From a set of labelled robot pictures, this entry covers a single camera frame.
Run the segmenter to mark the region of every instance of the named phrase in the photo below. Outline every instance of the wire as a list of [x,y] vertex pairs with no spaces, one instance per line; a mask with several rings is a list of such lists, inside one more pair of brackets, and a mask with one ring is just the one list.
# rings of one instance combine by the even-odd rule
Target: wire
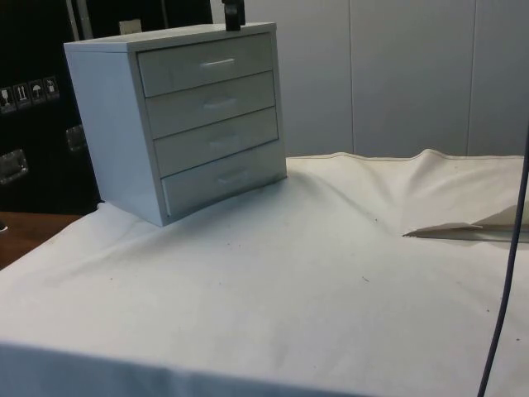
[[512,274],[514,273],[514,261],[516,259],[516,251],[518,247],[518,240],[520,239],[520,230],[522,229],[522,215],[523,204],[526,201],[527,177],[529,175],[529,128],[527,129],[526,151],[523,156],[522,180],[520,182],[520,193],[518,194],[518,205],[516,208],[516,217],[514,219],[514,229],[512,230],[511,249],[509,250],[509,258],[507,262],[507,272],[505,274],[505,285],[503,286],[502,303],[499,308],[498,320],[496,321],[496,328],[494,329],[493,340],[490,343],[488,350],[487,362],[481,378],[481,385],[479,386],[478,397],[484,397],[487,389],[488,377],[490,370],[493,367],[494,356],[498,349],[499,337],[502,333],[503,321],[507,312],[507,305],[509,303],[509,295],[511,294]]

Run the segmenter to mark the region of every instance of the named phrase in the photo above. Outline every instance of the white cabinet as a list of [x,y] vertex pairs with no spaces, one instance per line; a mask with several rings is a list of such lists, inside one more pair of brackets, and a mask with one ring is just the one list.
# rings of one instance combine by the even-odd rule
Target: white cabinet
[[[249,22],[277,23],[288,155],[353,151],[349,0],[245,0]],[[212,0],[214,22],[224,22]]]
[[351,0],[355,153],[464,155],[474,0]]
[[286,176],[275,24],[64,47],[102,199],[162,226]]
[[478,0],[469,155],[521,155],[529,123],[529,2]]

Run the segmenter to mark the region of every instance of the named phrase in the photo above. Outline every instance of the white cloth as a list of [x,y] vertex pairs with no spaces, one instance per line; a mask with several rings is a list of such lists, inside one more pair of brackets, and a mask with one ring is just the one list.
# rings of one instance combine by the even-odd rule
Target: white cloth
[[[288,159],[165,228],[103,204],[0,272],[0,395],[475,395],[508,244],[402,234],[500,213],[521,166]],[[528,260],[488,396],[529,395]]]

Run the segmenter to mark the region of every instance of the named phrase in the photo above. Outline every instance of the table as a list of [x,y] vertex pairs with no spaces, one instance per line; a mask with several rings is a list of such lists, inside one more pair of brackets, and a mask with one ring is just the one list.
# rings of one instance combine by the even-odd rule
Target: table
[[0,270],[79,218],[80,215],[0,212],[0,220],[8,227],[6,231],[0,232]]
[[[508,243],[403,237],[516,202],[517,158],[288,159],[167,227],[111,204],[0,272],[0,395],[475,395]],[[488,395],[529,395],[521,245]]]

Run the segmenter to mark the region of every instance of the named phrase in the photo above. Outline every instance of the black object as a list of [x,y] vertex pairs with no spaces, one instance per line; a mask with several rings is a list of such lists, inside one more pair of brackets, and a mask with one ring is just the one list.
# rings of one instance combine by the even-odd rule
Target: black object
[[227,31],[239,31],[246,24],[244,0],[222,0]]
[[27,167],[0,183],[0,211],[92,212],[100,198],[63,43],[119,35],[119,22],[132,19],[143,31],[212,23],[209,0],[1,4],[0,158],[21,151]]
[[484,397],[487,389],[488,377],[493,367],[494,356],[498,349],[499,337],[502,333],[503,321],[507,313],[507,305],[509,303],[509,295],[511,294],[512,275],[514,273],[514,261],[516,259],[516,251],[518,247],[518,240],[520,238],[520,230],[522,229],[522,215],[523,206],[526,201],[527,179],[529,177],[529,129],[527,130],[526,151],[523,157],[522,181],[520,182],[520,193],[518,194],[518,204],[516,208],[516,217],[514,219],[514,229],[512,230],[511,248],[509,250],[509,257],[507,262],[507,271],[505,274],[505,285],[503,286],[502,303],[499,308],[498,320],[496,328],[494,329],[493,340],[490,343],[488,350],[487,362],[485,364],[481,385],[479,386],[478,397]]

